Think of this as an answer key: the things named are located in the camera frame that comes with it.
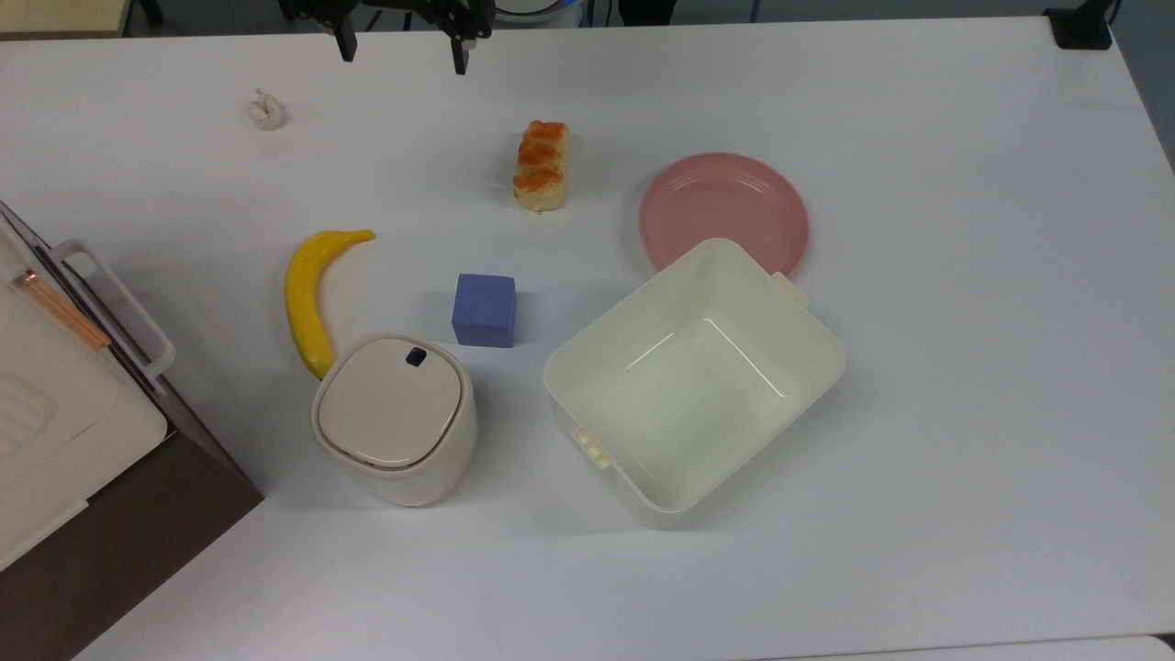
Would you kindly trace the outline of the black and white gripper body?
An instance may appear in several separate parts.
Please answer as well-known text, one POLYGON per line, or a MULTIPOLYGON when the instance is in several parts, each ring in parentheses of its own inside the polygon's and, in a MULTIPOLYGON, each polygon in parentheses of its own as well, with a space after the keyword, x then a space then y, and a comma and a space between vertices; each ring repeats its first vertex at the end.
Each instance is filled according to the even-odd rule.
POLYGON ((490 38, 497 13, 494 1, 280 1, 283 16, 301 18, 327 32, 345 32, 358 6, 410 13, 457 40, 490 38))

